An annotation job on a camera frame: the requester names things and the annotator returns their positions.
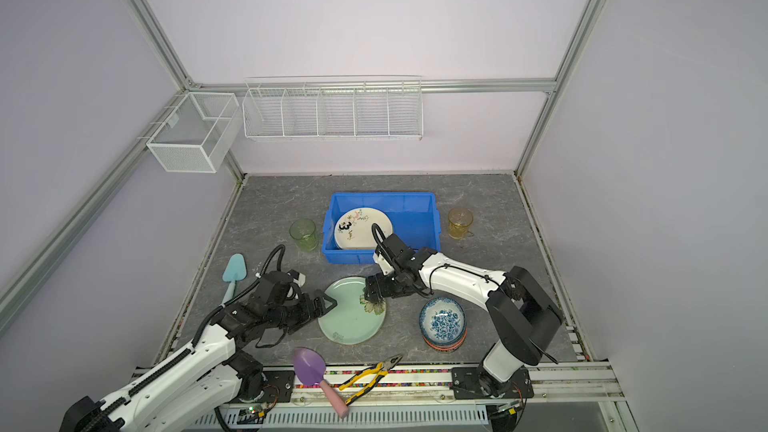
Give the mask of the cream floral plate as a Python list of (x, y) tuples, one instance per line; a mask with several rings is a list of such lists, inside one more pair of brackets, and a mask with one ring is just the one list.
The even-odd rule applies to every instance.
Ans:
[(341, 250), (372, 250), (376, 241), (372, 226), (376, 224), (384, 237), (394, 232), (390, 218), (382, 211), (361, 207), (349, 210), (337, 220), (333, 232), (336, 245)]

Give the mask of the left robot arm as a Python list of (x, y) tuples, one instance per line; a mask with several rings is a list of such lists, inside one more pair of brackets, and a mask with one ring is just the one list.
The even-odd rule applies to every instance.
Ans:
[(104, 398), (72, 405), (61, 430), (182, 431), (233, 399), (261, 397), (268, 382), (246, 346), (261, 347), (268, 330), (292, 334), (338, 305), (321, 290), (303, 291), (303, 274), (282, 268), (285, 251), (276, 246), (256, 279), (209, 312), (179, 350)]

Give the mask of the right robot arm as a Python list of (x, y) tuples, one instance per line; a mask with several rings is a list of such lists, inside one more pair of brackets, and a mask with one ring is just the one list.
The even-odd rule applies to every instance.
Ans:
[(547, 348), (564, 314), (529, 271), (519, 266), (507, 272), (471, 266), (430, 248), (415, 250), (394, 233), (386, 236), (377, 224), (371, 231), (374, 262), (381, 271), (365, 279), (367, 301), (445, 292), (489, 314), (498, 340), (476, 367), (452, 370), (458, 397), (502, 398), (510, 392), (530, 397), (527, 368), (544, 357), (556, 361)]

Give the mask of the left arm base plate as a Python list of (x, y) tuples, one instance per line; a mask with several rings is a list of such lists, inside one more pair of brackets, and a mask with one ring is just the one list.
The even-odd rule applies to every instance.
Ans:
[(243, 403), (287, 403), (295, 385), (293, 370), (266, 370), (242, 380), (237, 399)]

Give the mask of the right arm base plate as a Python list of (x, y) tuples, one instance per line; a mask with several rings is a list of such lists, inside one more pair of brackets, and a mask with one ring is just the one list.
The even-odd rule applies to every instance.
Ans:
[(482, 366), (453, 367), (451, 389), (456, 399), (529, 399), (534, 391), (526, 367), (518, 368), (506, 381), (490, 375)]

